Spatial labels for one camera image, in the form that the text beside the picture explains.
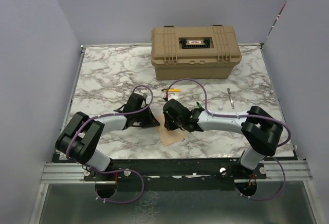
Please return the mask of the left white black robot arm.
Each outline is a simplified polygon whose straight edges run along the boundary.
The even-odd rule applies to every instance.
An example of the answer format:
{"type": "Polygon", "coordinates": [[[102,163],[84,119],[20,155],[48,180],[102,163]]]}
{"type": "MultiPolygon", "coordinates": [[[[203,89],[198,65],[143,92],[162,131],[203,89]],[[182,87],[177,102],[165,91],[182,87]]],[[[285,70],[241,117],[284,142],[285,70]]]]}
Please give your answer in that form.
{"type": "Polygon", "coordinates": [[[146,97],[133,93],[126,104],[106,115],[90,117],[81,111],[75,113],[56,140],[55,148],[75,162],[95,168],[100,179],[110,179],[114,172],[112,159],[97,150],[98,142],[102,135],[112,131],[159,126],[146,97]]]}

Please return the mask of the peach paper envelope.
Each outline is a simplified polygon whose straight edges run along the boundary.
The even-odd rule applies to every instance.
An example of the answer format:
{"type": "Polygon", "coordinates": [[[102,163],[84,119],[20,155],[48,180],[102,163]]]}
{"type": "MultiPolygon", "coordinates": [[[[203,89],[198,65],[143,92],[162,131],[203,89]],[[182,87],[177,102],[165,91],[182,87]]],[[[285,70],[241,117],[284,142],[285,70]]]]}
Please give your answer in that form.
{"type": "Polygon", "coordinates": [[[167,130],[165,128],[165,118],[163,114],[159,115],[156,119],[160,123],[160,126],[157,127],[157,131],[163,146],[168,146],[175,142],[183,141],[187,136],[187,132],[180,129],[167,130]]]}

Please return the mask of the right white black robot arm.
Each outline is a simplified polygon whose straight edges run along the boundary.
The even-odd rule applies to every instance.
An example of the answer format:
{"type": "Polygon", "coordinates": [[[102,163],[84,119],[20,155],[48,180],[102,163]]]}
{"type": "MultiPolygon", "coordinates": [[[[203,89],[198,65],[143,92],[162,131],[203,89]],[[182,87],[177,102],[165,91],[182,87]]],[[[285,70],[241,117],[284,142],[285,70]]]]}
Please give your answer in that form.
{"type": "Polygon", "coordinates": [[[236,165],[236,172],[241,178],[250,177],[264,158],[275,155],[283,132],[283,123],[258,106],[235,114],[214,114],[201,107],[188,110],[171,99],[162,110],[167,130],[181,129],[190,133],[218,130],[244,135],[249,148],[236,165]]]}

